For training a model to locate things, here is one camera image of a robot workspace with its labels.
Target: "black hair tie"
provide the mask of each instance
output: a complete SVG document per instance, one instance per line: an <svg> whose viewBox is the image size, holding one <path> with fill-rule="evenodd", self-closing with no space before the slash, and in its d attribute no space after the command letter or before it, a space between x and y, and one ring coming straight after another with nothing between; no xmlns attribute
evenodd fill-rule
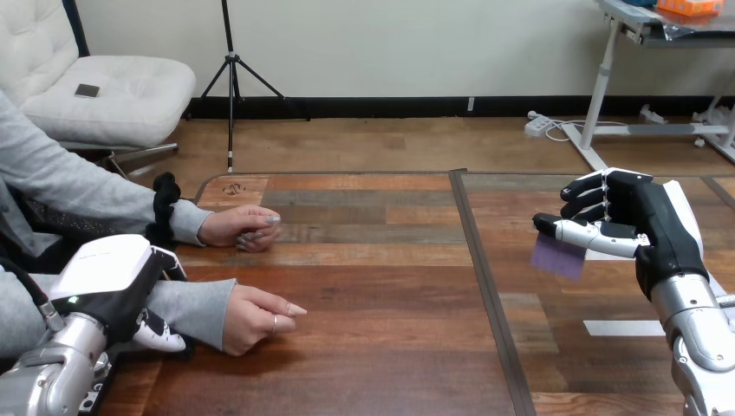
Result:
<svg viewBox="0 0 735 416"><path fill-rule="evenodd" d="M173 230L171 228L171 216L173 215L172 204L181 198L181 188L176 185L173 173L161 173L153 181L153 212L156 222L146 226L146 238L152 245L166 250L173 250L176 244L173 242Z"/></svg>

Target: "robotic arm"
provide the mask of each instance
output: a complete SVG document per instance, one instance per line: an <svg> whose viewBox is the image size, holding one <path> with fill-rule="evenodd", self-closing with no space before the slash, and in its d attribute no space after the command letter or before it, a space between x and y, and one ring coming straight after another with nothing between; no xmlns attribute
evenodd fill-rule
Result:
<svg viewBox="0 0 735 416"><path fill-rule="evenodd" d="M539 232L602 253L635 258L636 278L673 352L672 376L686 416L735 415L735 334L715 298L696 219L676 182L621 169L594 172L561 192L561 217L539 213Z"/></svg>
<svg viewBox="0 0 735 416"><path fill-rule="evenodd" d="M0 264L25 286L48 328L38 347L0 376L0 415L76 415L92 390L95 366L116 343L135 340L166 352L186 348L181 335L145 308L164 274L175 280L186 274L173 253L142 236L84 244L48 297L12 262Z"/></svg>

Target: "tripod leg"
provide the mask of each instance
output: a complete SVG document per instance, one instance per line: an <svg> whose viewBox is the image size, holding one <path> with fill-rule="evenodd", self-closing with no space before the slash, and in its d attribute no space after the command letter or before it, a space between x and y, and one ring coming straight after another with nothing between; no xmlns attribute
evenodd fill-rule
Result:
<svg viewBox="0 0 735 416"><path fill-rule="evenodd" d="M291 102L286 97L284 97L283 94L279 93L278 90L275 89L272 85L270 85L266 80L264 80L262 76L258 75L257 72L252 70L252 68L250 68L245 62L243 62L243 60L240 57L237 58L237 63L242 65L243 68L247 69L247 71L250 72L254 77L256 77L258 81L262 82L264 86L266 86L270 91L273 92L273 94L277 95L278 98L281 99L281 101L285 101L286 104L289 105L289 107L296 110L297 113L303 115L304 116L303 118L306 119L306 121L311 121L309 110L307 110L306 107L297 108L296 106L294 106L293 102Z"/></svg>
<svg viewBox="0 0 735 416"><path fill-rule="evenodd" d="M202 98L205 98L207 94L209 94L209 90L214 86L214 83L217 82L217 79L222 74L222 71L224 71L224 67L227 66L227 61L224 61L221 67L219 67L219 71L217 71L217 74L214 75L214 78L211 79L211 82L207 86L205 92L202 94Z"/></svg>
<svg viewBox="0 0 735 416"><path fill-rule="evenodd" d="M235 81L235 62L230 62L230 120L228 124L228 130L230 131L230 141L227 145L227 172L232 173L232 134L235 131L235 119L234 119L234 106L232 94L234 93L234 82Z"/></svg>
<svg viewBox="0 0 735 416"><path fill-rule="evenodd" d="M235 102L236 103L239 103L242 100L242 98L240 97L240 83L237 81L237 67L235 67L233 69L233 71L234 71L234 74L235 74L235 77L234 77L235 78L235 83L234 83L234 86L235 86L235 99L236 99Z"/></svg>
<svg viewBox="0 0 735 416"><path fill-rule="evenodd" d="M262 76L253 71L252 68L250 68L245 62L243 62L241 58L238 57L237 63L242 65L243 68L247 69L247 71L250 72L254 77L256 77L258 81L262 82L264 86L268 87L270 91L273 91L273 94L278 95L278 98L280 98L281 100L284 98L283 94L279 93L278 90L273 88L273 86L270 85L266 80L264 80Z"/></svg>

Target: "white desk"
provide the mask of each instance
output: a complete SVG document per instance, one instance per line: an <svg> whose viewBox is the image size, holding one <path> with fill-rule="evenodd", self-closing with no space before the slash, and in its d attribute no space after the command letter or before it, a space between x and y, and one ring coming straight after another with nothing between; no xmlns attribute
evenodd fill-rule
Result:
<svg viewBox="0 0 735 416"><path fill-rule="evenodd" d="M702 123L671 124L671 125L631 125L598 127L602 100L608 89L608 81L612 72L615 58L615 46L618 39L625 36L632 42L647 48L735 48L735 34L696 34L685 36L672 41L666 40L660 20L654 13L640 7L624 3L622 0L597 0L600 8L605 12L605 22L610 25L610 36L605 56L602 59L597 74L597 83L592 93L592 102L589 105L587 120L582 133L576 127L566 124L562 130L574 144L577 151L584 157L593 170L608 168L605 162L592 148L592 139L596 135L700 135L723 155L735 163L735 148L732 147L735 138L735 111L728 126L708 126Z"/></svg>

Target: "purple card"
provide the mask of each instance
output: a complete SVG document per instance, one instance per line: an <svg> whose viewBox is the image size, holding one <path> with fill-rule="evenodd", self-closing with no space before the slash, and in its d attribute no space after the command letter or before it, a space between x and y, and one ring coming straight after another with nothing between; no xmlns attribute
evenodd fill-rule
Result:
<svg viewBox="0 0 735 416"><path fill-rule="evenodd" d="M539 233L530 263L538 269L579 280L587 249Z"/></svg>

